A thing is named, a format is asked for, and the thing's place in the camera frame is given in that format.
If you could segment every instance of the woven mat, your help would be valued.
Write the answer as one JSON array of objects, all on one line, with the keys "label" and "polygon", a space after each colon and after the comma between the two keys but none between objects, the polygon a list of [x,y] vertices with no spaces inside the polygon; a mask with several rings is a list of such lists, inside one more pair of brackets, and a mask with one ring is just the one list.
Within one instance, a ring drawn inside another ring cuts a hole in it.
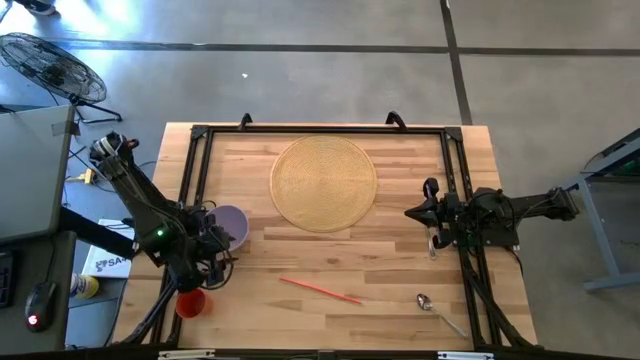
[{"label": "woven mat", "polygon": [[271,197],[292,224],[331,232],[355,224],[376,196],[376,170],[367,154],[337,136],[302,138],[271,171]]}]

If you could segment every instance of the keyboard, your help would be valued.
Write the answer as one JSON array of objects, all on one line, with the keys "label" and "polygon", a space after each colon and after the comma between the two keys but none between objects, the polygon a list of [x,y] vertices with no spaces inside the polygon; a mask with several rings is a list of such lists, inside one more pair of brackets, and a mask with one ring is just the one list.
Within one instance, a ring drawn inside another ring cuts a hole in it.
[{"label": "keyboard", "polygon": [[11,306],[13,287],[13,253],[0,251],[0,308]]}]

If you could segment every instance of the wooden table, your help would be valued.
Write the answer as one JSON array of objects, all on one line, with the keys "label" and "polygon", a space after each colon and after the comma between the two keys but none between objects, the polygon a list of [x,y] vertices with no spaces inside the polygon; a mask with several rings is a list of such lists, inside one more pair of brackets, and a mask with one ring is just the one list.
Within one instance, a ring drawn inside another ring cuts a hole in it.
[{"label": "wooden table", "polygon": [[[168,123],[165,130],[153,181],[171,199],[178,197],[192,125]],[[499,188],[487,127],[463,126],[462,130],[472,184]],[[373,161],[378,194],[371,210],[354,226],[319,234],[288,223],[275,209],[269,192],[274,161],[300,136],[216,134],[204,199],[242,208],[249,216],[249,241],[235,253],[240,260],[231,281],[209,292],[214,311],[183,322],[180,347],[471,349],[470,339],[458,337],[415,302],[416,294],[427,294],[436,309],[469,329],[456,250],[441,250],[436,261],[430,260],[425,228],[403,215],[424,200],[421,186],[427,176],[435,176],[446,188],[438,138],[344,135]],[[200,167],[203,147],[198,148],[194,169]],[[487,248],[487,259],[496,301],[522,335],[535,343],[516,260],[496,248]],[[356,297],[363,305],[283,283],[280,276]],[[126,337],[143,318],[158,295],[161,277],[162,269],[147,257],[134,259],[114,339]],[[173,317],[173,303],[167,309],[164,335]],[[486,327],[484,307],[479,307],[479,313]],[[486,329],[483,333],[488,338]]]}]

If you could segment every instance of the chopstick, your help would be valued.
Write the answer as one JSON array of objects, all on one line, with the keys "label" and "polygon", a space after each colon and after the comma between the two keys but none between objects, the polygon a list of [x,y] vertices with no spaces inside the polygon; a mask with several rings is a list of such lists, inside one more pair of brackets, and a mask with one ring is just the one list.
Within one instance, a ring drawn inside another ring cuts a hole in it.
[{"label": "chopstick", "polygon": [[304,283],[302,281],[289,279],[289,278],[286,278],[284,276],[280,277],[280,280],[288,282],[288,283],[296,284],[298,286],[306,287],[308,289],[315,290],[315,291],[318,291],[318,292],[333,296],[333,297],[338,298],[340,300],[350,301],[352,303],[356,303],[356,304],[362,305],[362,302],[360,302],[360,300],[358,300],[358,299],[355,299],[355,298],[352,298],[352,297],[346,296],[346,295],[340,295],[340,294],[334,293],[333,291],[325,290],[325,289],[319,288],[317,286]]}]

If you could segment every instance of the electric fan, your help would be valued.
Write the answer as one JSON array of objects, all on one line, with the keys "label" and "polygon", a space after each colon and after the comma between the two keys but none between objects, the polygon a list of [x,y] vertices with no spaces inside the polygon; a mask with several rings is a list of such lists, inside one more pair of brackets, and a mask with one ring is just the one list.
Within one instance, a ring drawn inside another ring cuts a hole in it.
[{"label": "electric fan", "polygon": [[[75,56],[33,35],[9,33],[0,36],[0,55],[20,74],[71,102],[85,124],[122,121],[122,116],[96,103],[107,97],[100,76]],[[115,115],[115,118],[86,120],[78,106],[89,106]]]}]

